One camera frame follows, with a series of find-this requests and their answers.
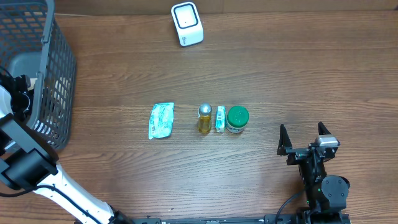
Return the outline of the teal Kleenex tissue pack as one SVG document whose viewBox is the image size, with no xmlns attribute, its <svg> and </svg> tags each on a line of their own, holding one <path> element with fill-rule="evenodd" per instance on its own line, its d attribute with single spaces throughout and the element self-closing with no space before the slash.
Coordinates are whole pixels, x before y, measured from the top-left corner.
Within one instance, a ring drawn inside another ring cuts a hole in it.
<svg viewBox="0 0 398 224">
<path fill-rule="evenodd" d="M 216 110 L 215 128 L 217 133 L 224 133 L 226 127 L 226 108 L 218 106 Z"/>
</svg>

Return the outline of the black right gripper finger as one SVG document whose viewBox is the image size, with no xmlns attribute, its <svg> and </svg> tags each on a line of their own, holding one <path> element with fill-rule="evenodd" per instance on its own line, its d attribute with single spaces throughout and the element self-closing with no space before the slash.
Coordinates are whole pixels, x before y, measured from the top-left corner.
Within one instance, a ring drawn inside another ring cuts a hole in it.
<svg viewBox="0 0 398 224">
<path fill-rule="evenodd" d="M 279 145 L 277 148 L 277 155 L 287 155 L 293 149 L 289 135 L 284 124 L 280 125 Z"/>
<path fill-rule="evenodd" d="M 318 123 L 318 134 L 319 135 L 330 135 L 331 132 L 325 127 L 325 125 L 320 121 Z"/>
</svg>

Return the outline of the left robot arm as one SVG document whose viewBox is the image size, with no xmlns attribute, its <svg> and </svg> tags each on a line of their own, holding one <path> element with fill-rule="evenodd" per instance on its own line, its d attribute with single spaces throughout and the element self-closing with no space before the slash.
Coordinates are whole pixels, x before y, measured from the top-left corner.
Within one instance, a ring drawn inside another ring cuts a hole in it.
<svg viewBox="0 0 398 224">
<path fill-rule="evenodd" d="M 1 72 L 1 147 L 8 139 L 19 149 L 1 160 L 1 182 L 13 189 L 13 198 L 34 192 L 73 215 L 80 223 L 130 223 L 131 219 L 108 203 L 100 201 L 76 183 L 58 163 L 55 150 L 37 132 L 15 118 L 12 101 L 18 100 L 20 112 L 29 109 L 25 78 Z"/>
</svg>

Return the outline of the silver capped amber bottle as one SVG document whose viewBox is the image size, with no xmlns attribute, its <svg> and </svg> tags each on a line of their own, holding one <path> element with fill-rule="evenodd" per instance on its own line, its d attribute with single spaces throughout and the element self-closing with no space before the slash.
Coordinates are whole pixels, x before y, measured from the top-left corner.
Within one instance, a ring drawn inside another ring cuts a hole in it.
<svg viewBox="0 0 398 224">
<path fill-rule="evenodd" d="M 211 131 L 212 107 L 209 103 L 202 103 L 198 109 L 198 130 L 202 134 Z"/>
</svg>

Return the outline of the green lid jar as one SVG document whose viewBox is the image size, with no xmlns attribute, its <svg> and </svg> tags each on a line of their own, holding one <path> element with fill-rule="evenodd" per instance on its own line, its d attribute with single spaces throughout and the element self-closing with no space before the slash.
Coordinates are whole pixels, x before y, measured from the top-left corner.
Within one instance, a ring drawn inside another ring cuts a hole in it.
<svg viewBox="0 0 398 224">
<path fill-rule="evenodd" d="M 226 115 L 226 129 L 231 133 L 241 133 L 244 131 L 248 121 L 248 110 L 243 106 L 233 106 Z"/>
</svg>

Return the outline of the teal snack packet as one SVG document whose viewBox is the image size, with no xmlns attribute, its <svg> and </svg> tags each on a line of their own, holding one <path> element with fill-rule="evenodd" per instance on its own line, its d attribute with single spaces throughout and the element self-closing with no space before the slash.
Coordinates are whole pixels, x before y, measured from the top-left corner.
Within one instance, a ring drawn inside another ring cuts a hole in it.
<svg viewBox="0 0 398 224">
<path fill-rule="evenodd" d="M 175 103 L 156 103 L 149 118 L 149 139 L 167 138 L 172 133 Z"/>
</svg>

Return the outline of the beige brown snack packet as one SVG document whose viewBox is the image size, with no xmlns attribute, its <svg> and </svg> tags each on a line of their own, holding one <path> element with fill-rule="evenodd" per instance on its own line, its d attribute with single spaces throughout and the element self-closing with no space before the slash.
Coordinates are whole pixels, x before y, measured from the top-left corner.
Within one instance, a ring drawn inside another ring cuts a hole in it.
<svg viewBox="0 0 398 224">
<path fill-rule="evenodd" d="M 37 81 L 37 78 L 31 78 L 30 79 L 30 86 L 28 87 L 28 90 L 31 91 L 34 89 L 35 83 Z"/>
</svg>

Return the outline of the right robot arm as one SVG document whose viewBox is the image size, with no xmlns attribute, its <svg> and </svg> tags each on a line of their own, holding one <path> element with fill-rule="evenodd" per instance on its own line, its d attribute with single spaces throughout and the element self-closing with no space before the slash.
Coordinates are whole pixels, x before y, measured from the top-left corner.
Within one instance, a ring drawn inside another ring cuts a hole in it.
<svg viewBox="0 0 398 224">
<path fill-rule="evenodd" d="M 285 126 L 280 126 L 277 155 L 287 156 L 288 166 L 297 165 L 303 180 L 304 189 L 291 196 L 279 208 L 275 222 L 279 223 L 283 208 L 301 194 L 307 198 L 307 206 L 299 208 L 288 223 L 350 223 L 348 215 L 342 214 L 346 208 L 346 198 L 350 182 L 338 175 L 328 175 L 325 162 L 335 158 L 340 146 L 339 140 L 318 123 L 318 137 L 305 148 L 293 148 Z"/>
</svg>

